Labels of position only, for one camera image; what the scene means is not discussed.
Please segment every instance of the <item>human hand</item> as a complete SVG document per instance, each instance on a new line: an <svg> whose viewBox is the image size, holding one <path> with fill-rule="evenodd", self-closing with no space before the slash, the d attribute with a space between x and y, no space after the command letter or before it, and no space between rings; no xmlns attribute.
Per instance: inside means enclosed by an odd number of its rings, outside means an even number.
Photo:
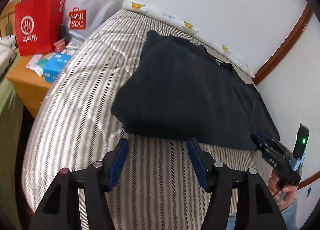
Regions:
<svg viewBox="0 0 320 230"><path fill-rule="evenodd" d="M280 188L278 187L277 183L279 181L278 173L275 169L272 170L271 177L268 180L268 189L271 192L272 195L278 192ZM292 185L286 185L281 191L279 191L278 194L276 194L273 198L275 200L279 200L280 194L282 192L286 192L287 194L285 197L281 200L278 207L281 210L286 209L288 206L292 205L294 202L294 195L297 191L298 186L292 186Z"/></svg>

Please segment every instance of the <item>wooden nightstand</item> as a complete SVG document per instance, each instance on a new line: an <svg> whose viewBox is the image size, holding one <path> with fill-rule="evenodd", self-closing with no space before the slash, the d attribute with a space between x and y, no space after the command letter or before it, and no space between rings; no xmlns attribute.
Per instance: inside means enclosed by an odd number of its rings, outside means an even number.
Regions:
<svg viewBox="0 0 320 230"><path fill-rule="evenodd" d="M8 73L7 79L11 81L23 104L35 118L51 84L26 68L31 58L32 55L22 56Z"/></svg>

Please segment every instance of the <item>white shopping bag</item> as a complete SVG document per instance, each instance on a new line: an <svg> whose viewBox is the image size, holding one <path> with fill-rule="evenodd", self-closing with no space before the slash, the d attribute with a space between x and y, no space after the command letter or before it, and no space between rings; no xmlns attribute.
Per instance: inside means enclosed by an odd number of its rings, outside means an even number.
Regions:
<svg viewBox="0 0 320 230"><path fill-rule="evenodd" d="M63 24L73 41L86 40L114 14L115 0L66 0Z"/></svg>

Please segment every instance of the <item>striped bedsheet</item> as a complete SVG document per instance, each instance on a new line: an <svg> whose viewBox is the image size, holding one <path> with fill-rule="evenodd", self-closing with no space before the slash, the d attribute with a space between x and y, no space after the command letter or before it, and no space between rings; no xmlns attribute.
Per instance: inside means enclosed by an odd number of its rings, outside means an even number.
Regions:
<svg viewBox="0 0 320 230"><path fill-rule="evenodd" d="M25 152L22 186L35 211L60 168L84 169L113 150L121 137L129 154L119 184L106 194L116 229L199 229L210 194L199 186L185 142L128 135L110 113L119 88L139 65L149 30L198 40L155 19L120 10L84 42L49 90ZM220 60L221 55L205 46ZM249 77L235 67L246 83ZM255 167L266 181L271 170L257 151L201 144L230 168ZM84 192L79 190L81 222L89 229ZM236 211L233 190L230 214Z"/></svg>

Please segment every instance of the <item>yellow duck sticker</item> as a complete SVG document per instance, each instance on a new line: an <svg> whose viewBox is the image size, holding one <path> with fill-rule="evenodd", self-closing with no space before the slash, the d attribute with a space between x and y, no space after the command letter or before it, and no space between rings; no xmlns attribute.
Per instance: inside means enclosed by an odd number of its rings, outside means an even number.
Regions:
<svg viewBox="0 0 320 230"><path fill-rule="evenodd" d="M188 22L185 22L184 21L184 25L186 26L186 28L188 29L192 29L193 28L193 25L189 24Z"/></svg>
<svg viewBox="0 0 320 230"><path fill-rule="evenodd" d="M131 7L132 7L133 9L135 9L135 10L138 10L138 9L144 7L144 5L131 2Z"/></svg>
<svg viewBox="0 0 320 230"><path fill-rule="evenodd" d="M223 50L227 51L228 48L225 45L222 45Z"/></svg>

